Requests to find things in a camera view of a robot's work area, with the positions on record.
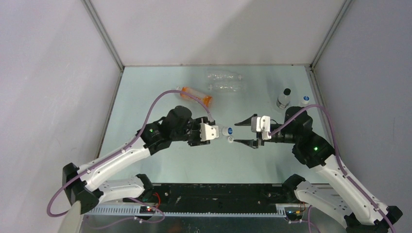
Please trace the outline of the clear bottle caps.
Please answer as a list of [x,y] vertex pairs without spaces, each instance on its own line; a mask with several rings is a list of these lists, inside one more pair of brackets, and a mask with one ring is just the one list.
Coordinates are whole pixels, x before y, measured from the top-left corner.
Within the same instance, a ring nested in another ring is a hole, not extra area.
[[231,127],[222,126],[219,127],[219,133],[222,136],[231,136],[233,134],[233,129]]

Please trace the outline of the small clear bottle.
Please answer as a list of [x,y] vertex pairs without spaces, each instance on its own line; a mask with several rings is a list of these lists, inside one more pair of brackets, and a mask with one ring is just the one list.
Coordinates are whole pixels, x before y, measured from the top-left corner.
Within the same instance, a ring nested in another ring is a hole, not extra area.
[[285,95],[283,94],[283,92],[281,92],[281,93],[279,94],[279,96],[277,97],[276,105],[277,105],[277,107],[278,107],[279,109],[285,109],[285,108],[289,105],[290,100],[291,100],[290,95],[289,95],[289,96],[285,96]]

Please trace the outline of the black bottle cap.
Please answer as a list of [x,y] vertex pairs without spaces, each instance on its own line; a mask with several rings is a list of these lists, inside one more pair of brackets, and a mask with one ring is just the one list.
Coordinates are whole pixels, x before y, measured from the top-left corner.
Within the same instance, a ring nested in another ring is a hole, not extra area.
[[285,96],[289,96],[291,94],[291,90],[289,88],[285,88],[284,91],[283,91],[283,94]]

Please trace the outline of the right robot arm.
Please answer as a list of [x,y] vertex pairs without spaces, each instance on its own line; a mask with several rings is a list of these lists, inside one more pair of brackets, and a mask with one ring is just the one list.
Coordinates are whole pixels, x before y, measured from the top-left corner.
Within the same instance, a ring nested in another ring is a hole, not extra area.
[[283,124],[272,123],[269,116],[254,114],[238,125],[251,127],[256,139],[241,139],[240,143],[253,149],[265,143],[292,144],[295,158],[325,178],[337,193],[337,196],[323,193],[305,178],[294,174],[282,184],[285,201],[295,203],[299,200],[317,208],[348,233],[394,232],[402,211],[397,206],[381,202],[359,182],[342,162],[337,147],[313,131],[307,110],[307,107],[289,107]]

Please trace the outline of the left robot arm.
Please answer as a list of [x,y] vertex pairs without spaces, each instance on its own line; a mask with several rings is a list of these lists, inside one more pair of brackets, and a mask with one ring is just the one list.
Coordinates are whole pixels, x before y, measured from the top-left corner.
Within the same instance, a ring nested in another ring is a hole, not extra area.
[[216,121],[211,116],[192,118],[188,108],[176,106],[166,116],[138,130],[135,138],[117,149],[113,157],[98,158],[81,166],[65,165],[64,192],[70,204],[80,202],[81,214],[112,200],[135,198],[148,202],[153,198],[154,190],[147,175],[137,174],[120,180],[111,180],[111,177],[131,164],[169,148],[172,142],[202,146],[210,144],[216,136]]

